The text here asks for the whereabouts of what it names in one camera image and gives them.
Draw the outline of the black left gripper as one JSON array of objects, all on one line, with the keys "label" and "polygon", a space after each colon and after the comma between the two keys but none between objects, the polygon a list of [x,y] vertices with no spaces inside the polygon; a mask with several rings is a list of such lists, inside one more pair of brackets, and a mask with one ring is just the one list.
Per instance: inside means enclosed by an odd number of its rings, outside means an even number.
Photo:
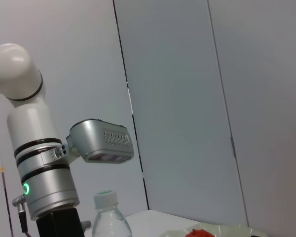
[{"label": "black left gripper", "polygon": [[76,208],[53,211],[36,220],[40,237],[83,237]]}]

